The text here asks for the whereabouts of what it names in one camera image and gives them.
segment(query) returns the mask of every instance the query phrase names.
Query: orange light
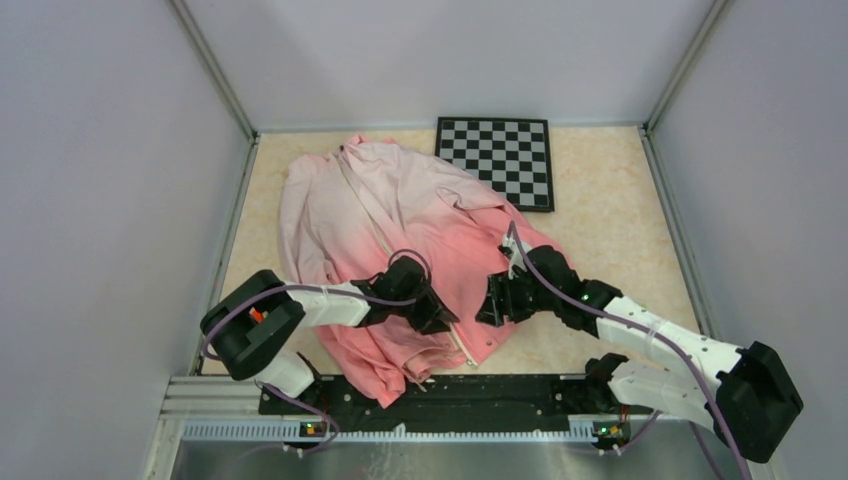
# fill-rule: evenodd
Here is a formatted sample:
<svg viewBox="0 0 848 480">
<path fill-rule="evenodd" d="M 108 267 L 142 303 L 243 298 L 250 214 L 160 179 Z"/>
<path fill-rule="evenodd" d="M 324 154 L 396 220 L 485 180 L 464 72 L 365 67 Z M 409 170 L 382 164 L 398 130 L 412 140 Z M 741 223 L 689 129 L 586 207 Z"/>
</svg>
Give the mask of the orange light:
<svg viewBox="0 0 848 480">
<path fill-rule="evenodd" d="M 265 316 L 257 312 L 255 308 L 250 309 L 250 316 L 253 317 L 256 323 L 262 323 L 262 320 L 265 320 Z"/>
</svg>

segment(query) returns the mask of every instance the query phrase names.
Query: jacket sleeve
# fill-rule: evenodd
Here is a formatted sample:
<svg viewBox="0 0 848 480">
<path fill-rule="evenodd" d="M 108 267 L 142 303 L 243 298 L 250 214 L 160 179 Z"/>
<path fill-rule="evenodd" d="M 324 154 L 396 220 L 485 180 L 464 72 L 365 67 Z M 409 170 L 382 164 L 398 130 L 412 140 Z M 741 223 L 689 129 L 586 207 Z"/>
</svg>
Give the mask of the jacket sleeve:
<svg viewBox="0 0 848 480">
<path fill-rule="evenodd" d="M 323 163 L 322 159 L 311 156 L 292 162 L 283 188 L 280 261 L 285 276 L 298 283 L 327 285 L 350 280 L 340 278 L 317 237 L 317 224 L 309 216 L 312 182 L 321 175 L 318 168 Z M 387 407 L 405 391 L 403 373 L 386 358 L 369 329 L 331 325 L 312 330 L 339 363 L 345 377 L 365 396 Z"/>
</svg>

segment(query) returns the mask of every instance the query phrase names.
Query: jacket zipper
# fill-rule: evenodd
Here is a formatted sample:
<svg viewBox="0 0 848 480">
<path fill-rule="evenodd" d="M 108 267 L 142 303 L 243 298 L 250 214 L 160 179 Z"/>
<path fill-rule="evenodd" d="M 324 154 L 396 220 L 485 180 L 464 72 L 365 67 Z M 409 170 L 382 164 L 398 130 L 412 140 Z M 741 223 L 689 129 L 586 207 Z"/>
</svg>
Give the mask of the jacket zipper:
<svg viewBox="0 0 848 480">
<path fill-rule="evenodd" d="M 389 251 L 389 247 L 386 245 L 386 239 L 383 238 L 382 232 L 380 232 L 380 229 L 377 227 L 377 222 L 374 220 L 374 217 L 371 216 L 371 213 L 368 212 L 368 209 L 365 208 L 365 204 L 362 203 L 362 199 L 359 198 L 359 193 L 357 193 L 356 189 L 353 188 L 353 184 L 350 182 L 350 178 L 348 178 L 347 173 L 345 173 L 344 162 L 342 162 L 341 158 L 339 158 L 339 156 L 335 153 L 332 155 L 339 166 L 339 171 L 342 174 L 342 178 L 345 179 L 347 186 L 350 187 L 350 189 L 353 191 L 353 195 L 359 202 L 359 206 L 361 206 L 362 209 L 365 210 L 365 214 L 368 215 L 368 220 L 371 222 L 371 229 L 374 231 L 374 235 L 377 237 L 377 242 L 383 248 L 383 251 L 386 252 L 386 255 L 391 255 L 392 252 Z M 462 354 L 465 355 L 465 358 L 467 359 L 466 363 L 468 365 L 476 367 L 477 362 L 474 361 L 474 358 L 471 356 L 471 353 L 469 353 L 468 348 L 465 346 L 464 343 L 462 343 L 462 340 L 459 338 L 459 334 L 456 333 L 456 329 L 453 324 L 448 324 L 448 327 L 450 328 L 450 332 L 448 332 L 448 337 L 450 337 L 451 341 L 454 343 L 454 346 L 459 348 L 462 351 Z"/>
</svg>

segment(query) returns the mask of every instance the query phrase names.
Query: metal frame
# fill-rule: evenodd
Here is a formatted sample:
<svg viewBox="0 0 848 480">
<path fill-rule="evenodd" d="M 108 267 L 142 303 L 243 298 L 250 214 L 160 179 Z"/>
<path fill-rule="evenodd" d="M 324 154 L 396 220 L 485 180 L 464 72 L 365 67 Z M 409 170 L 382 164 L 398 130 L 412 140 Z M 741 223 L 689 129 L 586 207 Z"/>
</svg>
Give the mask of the metal frame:
<svg viewBox="0 0 848 480">
<path fill-rule="evenodd" d="M 674 101 L 674 98 L 680 91 L 680 87 L 683 85 L 684 80 L 686 80 L 689 76 L 689 73 L 692 71 L 695 64 L 698 63 L 698 59 L 701 57 L 701 52 L 703 52 L 704 46 L 709 41 L 716 26 L 727 14 L 727 11 L 733 3 L 734 0 L 713 0 L 713 4 L 710 6 L 707 16 L 704 17 L 704 21 L 701 22 L 701 26 L 698 28 L 695 38 L 692 39 L 692 42 L 689 44 L 689 48 L 686 49 L 686 53 L 683 54 L 683 58 L 680 60 L 680 63 L 678 63 L 677 67 L 675 67 L 668 84 L 665 86 L 662 95 L 660 95 L 660 99 L 657 101 L 657 104 L 651 111 L 651 115 L 648 117 L 648 120 L 643 126 L 648 134 L 652 134 L 659 126 Z"/>
<path fill-rule="evenodd" d="M 172 7 L 176 18 L 180 21 L 189 42 L 192 44 L 201 63 L 209 74 L 210 80 L 221 96 L 222 101 L 238 123 L 241 131 L 252 142 L 250 152 L 245 160 L 238 196 L 234 202 L 233 210 L 230 212 L 230 222 L 218 260 L 215 280 L 209 294 L 208 305 L 211 306 L 217 302 L 223 288 L 226 266 L 232 252 L 238 221 L 247 193 L 247 185 L 256 158 L 259 134 L 239 103 L 235 92 L 194 20 L 185 0 L 166 1 Z M 674 200 L 674 193 L 669 185 L 662 158 L 657 152 L 654 143 L 654 132 L 661 124 L 688 74 L 694 65 L 697 64 L 703 47 L 714 32 L 715 26 L 726 15 L 732 3 L 733 0 L 715 0 L 713 2 L 697 34 L 677 68 L 674 70 L 656 106 L 653 108 L 650 117 L 639 129 L 648 165 L 657 188 L 660 204 L 666 222 L 668 223 L 672 242 L 680 262 L 690 300 L 695 309 L 698 324 L 702 331 L 714 338 L 720 338 L 719 332 L 713 322 L 709 302 L 703 292 L 703 283 L 698 273 L 697 262 L 689 247 L 690 244 L 686 229 Z M 196 374 L 200 366 L 201 360 L 198 357 L 192 365 L 192 374 Z M 147 480 L 166 480 L 171 478 L 172 470 L 177 459 L 180 439 L 185 430 L 186 419 L 188 417 L 192 419 L 256 418 L 258 415 L 260 394 L 260 390 L 253 383 L 234 382 L 228 377 L 173 377 L 162 404 L 161 414 L 149 451 L 144 478 Z M 598 416 L 595 420 L 604 421 L 608 420 L 608 418 Z M 788 478 L 785 468 L 782 467 L 779 452 L 775 454 L 774 460 L 767 465 L 750 464 L 750 466 L 754 478 L 757 479 L 777 480 Z"/>
<path fill-rule="evenodd" d="M 230 263 L 230 256 L 233 253 L 233 245 L 236 240 L 238 223 L 241 219 L 241 211 L 244 208 L 244 201 L 247 198 L 247 187 L 250 184 L 250 176 L 253 173 L 253 165 L 256 163 L 256 154 L 259 151 L 259 135 L 251 141 L 250 149 L 244 160 L 244 168 L 241 172 L 239 187 L 236 193 L 236 198 L 233 201 L 233 208 L 229 213 L 229 221 L 227 222 L 227 230 L 224 235 L 224 243 L 221 246 L 221 253 L 218 255 L 218 263 L 215 266 L 215 275 L 212 284 L 209 287 L 209 297 L 206 300 L 202 312 L 198 312 L 198 318 L 202 317 L 206 312 L 214 307 L 221 297 L 221 291 L 224 288 L 224 279 L 227 276 L 227 266 Z M 203 344 L 203 338 L 197 340 L 197 348 L 195 355 L 192 357 L 191 365 L 188 368 L 190 375 L 198 375 L 203 368 L 203 355 L 200 349 Z"/>
<path fill-rule="evenodd" d="M 180 26 L 183 28 L 183 32 L 185 32 L 189 43 L 200 60 L 200 63 L 209 75 L 212 85 L 215 86 L 215 90 L 217 90 L 218 94 L 221 96 L 221 100 L 224 102 L 227 110 L 229 110 L 230 115 L 232 115 L 233 119 L 235 119 L 236 123 L 238 123 L 239 129 L 241 129 L 244 136 L 248 139 L 256 139 L 256 129 L 253 128 L 253 125 L 250 123 L 247 113 L 245 113 L 244 108 L 241 106 L 233 87 L 230 86 L 229 80 L 227 80 L 227 77 L 224 75 L 224 71 L 221 69 L 221 64 L 218 63 L 218 60 L 215 58 L 212 48 L 203 36 L 203 32 L 200 31 L 200 27 L 194 20 L 194 15 L 192 15 L 191 10 L 189 10 L 188 5 L 185 3 L 185 0 L 166 1 L 171 7 L 171 10 L 174 12 L 174 16 L 177 20 L 179 20 Z"/>
</svg>

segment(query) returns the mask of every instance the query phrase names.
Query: black mounting plate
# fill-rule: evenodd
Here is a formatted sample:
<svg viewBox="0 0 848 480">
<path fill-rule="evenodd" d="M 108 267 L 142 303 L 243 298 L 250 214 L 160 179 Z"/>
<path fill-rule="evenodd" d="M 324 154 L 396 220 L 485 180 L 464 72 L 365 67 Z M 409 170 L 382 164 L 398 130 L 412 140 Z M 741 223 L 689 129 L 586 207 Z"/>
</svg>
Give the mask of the black mounting plate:
<svg viewBox="0 0 848 480">
<path fill-rule="evenodd" d="M 324 375 L 299 398 L 326 411 L 343 431 L 547 432 L 569 429 L 568 416 L 618 413 L 620 405 L 590 400 L 584 375 L 433 375 L 422 386 L 407 383 L 389 408 L 365 397 L 342 375 Z M 650 413 L 631 407 L 631 414 Z M 263 389 L 261 415 L 302 415 Z"/>
</svg>

